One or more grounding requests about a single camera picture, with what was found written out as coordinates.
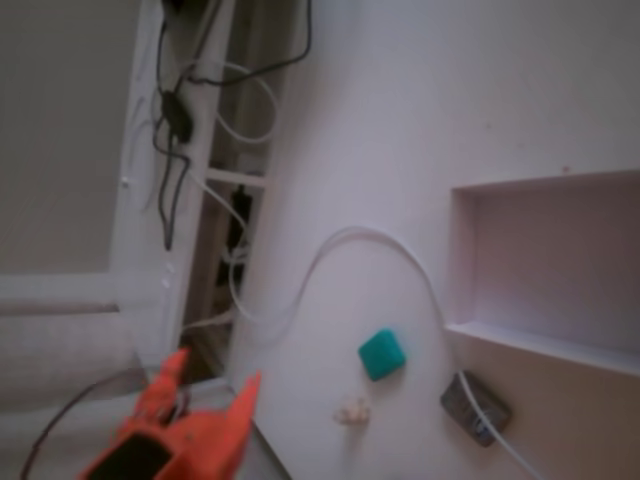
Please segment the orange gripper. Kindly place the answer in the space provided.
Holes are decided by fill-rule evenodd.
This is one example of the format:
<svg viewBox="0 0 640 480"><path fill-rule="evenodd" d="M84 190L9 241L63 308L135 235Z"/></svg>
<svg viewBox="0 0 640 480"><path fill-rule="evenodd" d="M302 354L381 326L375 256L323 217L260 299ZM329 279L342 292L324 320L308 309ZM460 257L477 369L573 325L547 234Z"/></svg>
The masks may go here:
<svg viewBox="0 0 640 480"><path fill-rule="evenodd" d="M189 349L171 353L140 394L133 417L81 479L231 479L256 408L261 372L245 382L227 411L195 411L170 423Z"/></svg>

